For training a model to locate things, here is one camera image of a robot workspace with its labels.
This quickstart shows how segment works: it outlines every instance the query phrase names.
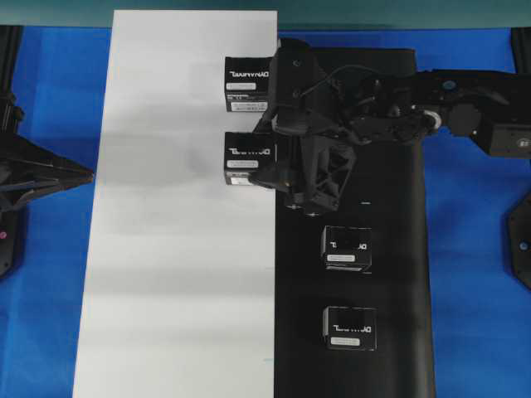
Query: black box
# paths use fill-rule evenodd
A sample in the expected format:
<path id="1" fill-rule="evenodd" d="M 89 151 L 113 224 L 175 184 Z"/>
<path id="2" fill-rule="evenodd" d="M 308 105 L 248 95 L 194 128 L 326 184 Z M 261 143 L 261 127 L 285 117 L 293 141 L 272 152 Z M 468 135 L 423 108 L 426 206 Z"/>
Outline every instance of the black box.
<path id="1" fill-rule="evenodd" d="M 227 112 L 264 112 L 271 58 L 225 57 Z"/>
<path id="2" fill-rule="evenodd" d="M 275 160 L 270 134 L 225 133 L 225 181 L 227 185 L 252 185 L 251 173 Z"/>
<path id="3" fill-rule="evenodd" d="M 332 350 L 376 350 L 376 309 L 325 308 L 323 336 Z"/>
<path id="4" fill-rule="evenodd" d="M 370 228 L 326 226 L 321 255 L 326 269 L 367 271 L 373 261 Z"/>

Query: black bracket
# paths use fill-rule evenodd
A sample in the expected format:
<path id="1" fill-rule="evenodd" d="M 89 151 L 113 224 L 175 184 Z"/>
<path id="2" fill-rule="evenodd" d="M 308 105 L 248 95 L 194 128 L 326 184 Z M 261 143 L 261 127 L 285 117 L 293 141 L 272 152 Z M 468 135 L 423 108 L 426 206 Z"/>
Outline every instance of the black bracket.
<path id="1" fill-rule="evenodd" d="M 531 193 L 509 214 L 514 275 L 531 289 Z"/>

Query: black surface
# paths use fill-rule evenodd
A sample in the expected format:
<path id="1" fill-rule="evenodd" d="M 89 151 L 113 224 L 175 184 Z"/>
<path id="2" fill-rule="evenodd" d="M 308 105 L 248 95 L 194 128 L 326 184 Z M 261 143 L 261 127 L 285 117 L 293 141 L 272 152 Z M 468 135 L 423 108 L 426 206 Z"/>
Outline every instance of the black surface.
<path id="1" fill-rule="evenodd" d="M 508 224 L 514 275 L 531 289 L 531 193 L 511 211 Z"/>
<path id="2" fill-rule="evenodd" d="M 318 53 L 327 71 L 345 63 L 397 75 L 416 69 L 413 51 Z M 275 398 L 435 396 L 421 146 L 375 143 L 357 152 L 338 212 L 307 217 L 285 208 L 277 193 Z M 371 274 L 324 269 L 326 225 L 373 228 Z M 321 325 L 327 306 L 375 308 L 378 349 L 327 350 Z"/>
<path id="3" fill-rule="evenodd" d="M 0 26 L 0 92 L 11 91 L 22 27 Z"/>
<path id="4" fill-rule="evenodd" d="M 531 27 L 511 29 L 511 47 L 516 73 L 531 73 Z"/>

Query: white surface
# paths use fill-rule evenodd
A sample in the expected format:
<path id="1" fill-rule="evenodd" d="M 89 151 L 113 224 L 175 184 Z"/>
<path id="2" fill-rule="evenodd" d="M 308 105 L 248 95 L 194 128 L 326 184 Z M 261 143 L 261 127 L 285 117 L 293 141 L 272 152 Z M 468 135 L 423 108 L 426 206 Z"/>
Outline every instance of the white surface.
<path id="1" fill-rule="evenodd" d="M 276 12 L 114 14 L 74 396 L 273 396 L 274 193 L 225 185 L 224 56 Z"/>

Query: blue tablecloth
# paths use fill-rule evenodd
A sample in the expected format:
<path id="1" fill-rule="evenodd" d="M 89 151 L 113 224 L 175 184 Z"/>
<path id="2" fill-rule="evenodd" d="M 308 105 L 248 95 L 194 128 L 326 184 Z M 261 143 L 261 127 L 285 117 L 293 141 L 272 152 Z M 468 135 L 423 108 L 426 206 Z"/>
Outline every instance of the blue tablecloth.
<path id="1" fill-rule="evenodd" d="M 514 69 L 509 30 L 281 32 L 314 46 L 415 48 L 419 70 Z M 110 31 L 24 31 L 13 91 L 22 135 L 95 169 Z M 509 270 L 504 215 L 529 163 L 427 138 L 426 196 L 439 398 L 531 396 L 531 292 Z M 71 396 L 94 185 L 33 202 L 20 267 L 0 282 L 0 397 Z"/>

